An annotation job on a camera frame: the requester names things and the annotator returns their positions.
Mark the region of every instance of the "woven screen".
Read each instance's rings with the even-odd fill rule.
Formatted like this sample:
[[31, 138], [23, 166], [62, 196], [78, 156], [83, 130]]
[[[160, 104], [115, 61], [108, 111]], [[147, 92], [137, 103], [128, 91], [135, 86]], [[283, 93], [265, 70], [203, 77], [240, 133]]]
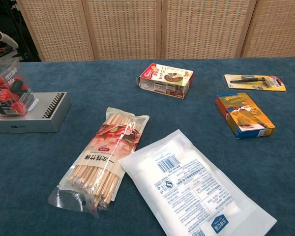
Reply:
[[18, 0], [42, 60], [92, 60], [81, 0]]
[[295, 56], [295, 0], [257, 1], [242, 56]]
[[96, 59], [160, 58], [160, 0], [85, 2]]
[[162, 58], [234, 58], [255, 0], [163, 0]]

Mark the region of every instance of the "white plastic bag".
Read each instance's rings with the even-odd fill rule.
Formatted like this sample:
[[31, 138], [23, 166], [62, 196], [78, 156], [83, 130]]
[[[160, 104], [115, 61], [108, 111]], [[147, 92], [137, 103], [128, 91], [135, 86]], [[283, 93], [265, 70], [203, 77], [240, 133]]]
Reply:
[[180, 130], [119, 162], [167, 236], [264, 236], [276, 223]]

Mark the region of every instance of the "cardboard box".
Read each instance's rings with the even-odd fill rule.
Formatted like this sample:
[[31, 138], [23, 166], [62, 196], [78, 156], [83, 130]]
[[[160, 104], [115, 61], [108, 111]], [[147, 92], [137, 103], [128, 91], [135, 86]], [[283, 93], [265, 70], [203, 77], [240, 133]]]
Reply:
[[269, 136], [274, 124], [244, 93], [218, 95], [215, 104], [237, 139]]
[[184, 98], [191, 86], [193, 71], [152, 63], [137, 78], [137, 85], [145, 90]]

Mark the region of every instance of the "packet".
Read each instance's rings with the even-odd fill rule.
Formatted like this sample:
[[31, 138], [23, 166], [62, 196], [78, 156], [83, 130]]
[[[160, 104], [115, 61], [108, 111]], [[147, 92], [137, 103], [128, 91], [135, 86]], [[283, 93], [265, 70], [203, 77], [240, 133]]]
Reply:
[[286, 91], [283, 81], [274, 75], [224, 75], [224, 78], [230, 89]]
[[276, 223], [180, 130], [119, 162], [167, 236], [263, 236]]
[[125, 171], [118, 161], [134, 152], [149, 116], [108, 108], [106, 121], [51, 193], [56, 207], [98, 217], [114, 201]]

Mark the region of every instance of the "blue tablecloth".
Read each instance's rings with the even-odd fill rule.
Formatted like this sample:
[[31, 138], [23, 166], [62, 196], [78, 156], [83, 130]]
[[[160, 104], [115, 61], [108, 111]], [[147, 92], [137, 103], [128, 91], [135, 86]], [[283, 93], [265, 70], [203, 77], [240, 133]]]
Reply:
[[[194, 70], [184, 100], [137, 87], [158, 62]], [[123, 60], [23, 63], [36, 92], [67, 91], [72, 106], [58, 133], [0, 134], [0, 236], [163, 236], [125, 175], [100, 218], [49, 205], [47, 199], [105, 120], [107, 107], [149, 115], [138, 149], [180, 129], [248, 197], [278, 222], [269, 236], [295, 236], [295, 58]], [[214, 102], [223, 74], [279, 76], [287, 92], [247, 90], [276, 125], [270, 137], [237, 140]]]

